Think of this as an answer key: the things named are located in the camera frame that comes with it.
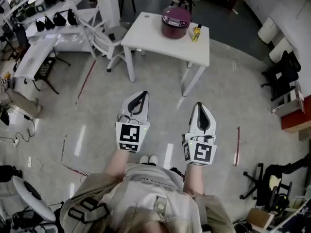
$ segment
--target bottle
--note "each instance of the bottle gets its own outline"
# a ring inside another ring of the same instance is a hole
[[[197,42],[198,41],[198,38],[199,38],[200,33],[201,33],[201,27],[202,27],[202,25],[199,24],[197,27],[194,28],[194,32],[193,32],[193,36],[192,36],[192,41],[193,42]]]

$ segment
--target person's right arm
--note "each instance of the person's right arm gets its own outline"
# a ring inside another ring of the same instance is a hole
[[[204,195],[204,183],[203,183],[203,167],[197,165],[187,165],[184,192],[190,196],[195,193]]]

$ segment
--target gray floor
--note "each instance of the gray floor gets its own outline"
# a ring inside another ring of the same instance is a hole
[[[125,0],[124,22],[134,22],[140,12],[161,14],[171,0],[135,0],[134,14],[131,0]],[[239,0],[234,12],[206,0],[196,1],[192,10],[192,21],[209,27],[210,38],[248,53],[270,65],[269,52],[272,50],[257,37],[260,26],[256,23],[245,4]]]
[[[293,162],[307,154],[308,145],[299,142],[296,134],[282,131],[279,118],[270,113],[269,89],[261,89],[259,85],[264,81],[260,71],[266,68],[265,64],[214,40],[210,41],[210,49],[210,67],[178,109],[182,98],[180,81],[186,68],[183,61],[150,52],[145,57],[136,53],[133,57],[136,82],[130,83],[124,62],[107,73],[108,60],[98,56],[78,99],[94,60],[89,53],[60,54],[71,66],[56,62],[49,76],[59,95],[42,81],[37,82],[41,92],[31,82],[27,85],[23,80],[18,82],[17,90],[30,99],[39,98],[44,109],[41,119],[35,120],[36,135],[29,143],[21,140],[15,149],[9,140],[0,139],[0,160],[22,169],[25,179],[48,204],[66,200],[81,184],[81,175],[59,163],[87,172],[102,171],[116,147],[114,123],[122,101],[135,92],[147,90],[151,127],[141,151],[133,154],[130,161],[136,162],[144,154],[156,154],[163,166],[167,146],[173,144],[170,165],[184,172],[181,134],[187,132],[192,108],[200,101],[210,109],[217,123],[217,151],[213,164],[204,167],[206,193],[221,198],[232,220],[245,216],[255,202],[252,198],[239,199],[250,185],[242,173],[245,170],[252,173],[259,162],[266,167]],[[9,62],[2,64],[8,68]],[[31,122],[16,111],[10,112],[10,120],[9,127],[0,124],[1,136],[14,137],[17,131],[25,135],[28,127],[32,129]],[[241,156],[239,165],[233,167],[238,126]],[[28,156],[32,157],[33,168],[27,167]],[[292,196],[301,195],[305,175],[306,170],[301,169],[284,176],[284,183],[294,183]],[[1,192],[7,186],[13,192],[11,183],[0,185]],[[4,203],[11,213],[12,204],[12,201]]]

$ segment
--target white desk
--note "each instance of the white desk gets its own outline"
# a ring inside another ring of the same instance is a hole
[[[38,72],[56,42],[57,39],[52,38],[31,43],[31,46],[22,58],[14,77],[35,80],[35,74]]]
[[[190,64],[182,78],[182,83],[192,63],[198,64],[200,68],[183,92],[183,96],[185,97],[194,87],[205,68],[209,66],[209,30],[207,27],[202,27],[198,41],[192,42],[193,28],[197,24],[191,23],[183,38],[177,40],[169,39],[161,32],[161,23],[161,15],[141,12],[122,40],[121,45],[124,48],[129,79],[131,82],[135,81],[130,48],[161,53],[189,61]]]

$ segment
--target table top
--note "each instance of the table top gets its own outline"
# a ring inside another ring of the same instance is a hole
[[[32,43],[22,58],[14,77],[35,80],[35,74],[57,42],[56,38],[43,39]]]
[[[161,32],[161,20],[161,15],[141,12],[121,45],[209,66],[209,30],[207,27],[202,26],[197,42],[191,41],[196,23],[190,24],[186,35],[181,39],[170,39]]]

